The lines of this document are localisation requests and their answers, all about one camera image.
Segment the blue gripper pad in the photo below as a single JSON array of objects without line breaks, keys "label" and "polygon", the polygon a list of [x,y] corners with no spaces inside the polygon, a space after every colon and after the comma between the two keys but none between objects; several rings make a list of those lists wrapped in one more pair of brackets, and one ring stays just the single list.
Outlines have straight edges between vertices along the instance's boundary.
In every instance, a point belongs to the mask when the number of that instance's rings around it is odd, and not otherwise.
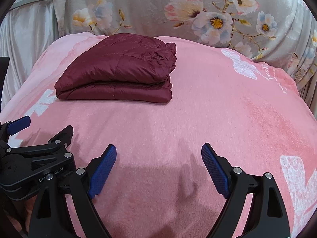
[{"label": "blue gripper pad", "polygon": [[101,192],[116,159],[117,149],[112,145],[90,178],[90,188],[87,192],[89,198],[93,199]]},{"label": "blue gripper pad", "polygon": [[217,192],[222,194],[225,199],[229,198],[229,179],[216,159],[216,155],[212,153],[206,144],[204,144],[201,148],[201,157],[216,187]]},{"label": "blue gripper pad", "polygon": [[14,135],[17,134],[19,131],[22,131],[29,127],[31,124],[31,118],[29,116],[22,117],[18,120],[15,120],[11,123],[9,123],[7,127],[7,134],[8,135]]}]

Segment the pink fleece blanket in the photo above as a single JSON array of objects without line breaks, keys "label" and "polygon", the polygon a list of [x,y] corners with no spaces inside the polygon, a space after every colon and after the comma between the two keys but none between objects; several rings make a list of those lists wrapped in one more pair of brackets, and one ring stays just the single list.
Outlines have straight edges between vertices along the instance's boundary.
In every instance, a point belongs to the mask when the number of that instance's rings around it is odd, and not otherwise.
[{"label": "pink fleece blanket", "polygon": [[[177,46],[168,104],[58,100],[57,79],[104,38],[65,36],[42,54],[0,114],[1,121],[31,117],[31,126],[11,137],[10,146],[44,144],[70,124],[74,137],[68,149],[77,167],[85,167],[112,143],[118,158],[94,199],[112,237],[204,238],[225,202],[201,159],[201,147],[209,142],[233,166],[274,175],[296,237],[317,206],[317,122],[294,81],[230,49],[159,37]],[[83,237],[70,198],[68,203]],[[246,216],[247,210],[236,236]]]}]

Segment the folded jacket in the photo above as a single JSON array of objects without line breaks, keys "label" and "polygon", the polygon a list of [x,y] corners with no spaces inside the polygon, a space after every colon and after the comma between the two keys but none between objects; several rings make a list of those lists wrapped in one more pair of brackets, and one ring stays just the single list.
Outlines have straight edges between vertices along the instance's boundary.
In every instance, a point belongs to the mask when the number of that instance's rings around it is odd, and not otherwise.
[{"label": "folded jacket", "polygon": [[115,34],[78,56],[55,84],[60,99],[119,99],[166,103],[176,45]]}]

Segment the black chair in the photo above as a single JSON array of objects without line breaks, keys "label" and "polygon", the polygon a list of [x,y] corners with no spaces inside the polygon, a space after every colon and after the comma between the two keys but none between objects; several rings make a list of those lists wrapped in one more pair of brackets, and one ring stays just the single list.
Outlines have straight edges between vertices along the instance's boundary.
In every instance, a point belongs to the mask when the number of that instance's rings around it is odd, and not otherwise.
[{"label": "black chair", "polygon": [[5,76],[7,75],[9,62],[10,62],[9,57],[0,57],[0,98],[2,97],[4,79],[5,79]]}]

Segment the white butterfly print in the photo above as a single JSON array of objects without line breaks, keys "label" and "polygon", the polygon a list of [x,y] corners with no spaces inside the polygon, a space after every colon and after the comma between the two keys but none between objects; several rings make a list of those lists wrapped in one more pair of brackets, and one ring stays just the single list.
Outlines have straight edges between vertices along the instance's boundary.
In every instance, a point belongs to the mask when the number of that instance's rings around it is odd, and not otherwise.
[{"label": "white butterfly print", "polygon": [[294,207],[291,238],[295,238],[317,208],[317,172],[315,169],[306,185],[304,163],[300,157],[281,156],[280,163]]},{"label": "white butterfly print", "polygon": [[234,51],[222,49],[221,52],[223,53],[223,55],[225,55],[226,57],[230,58],[233,61],[233,68],[235,69],[237,73],[256,80],[257,79],[255,75],[255,72],[256,72],[269,81],[269,79],[263,76],[261,72],[259,72],[259,70],[254,65],[248,62],[242,61],[240,56]]},{"label": "white butterfly print", "polygon": [[[31,117],[33,113],[36,113],[37,116],[41,116],[49,107],[49,105],[57,100],[56,95],[51,95],[53,92],[53,90],[47,89],[40,97],[40,99],[24,114],[24,116],[28,115],[29,117]],[[18,134],[19,133],[16,133],[13,136],[9,137],[8,144],[10,147],[18,148],[21,146],[23,140],[17,138]]]}]

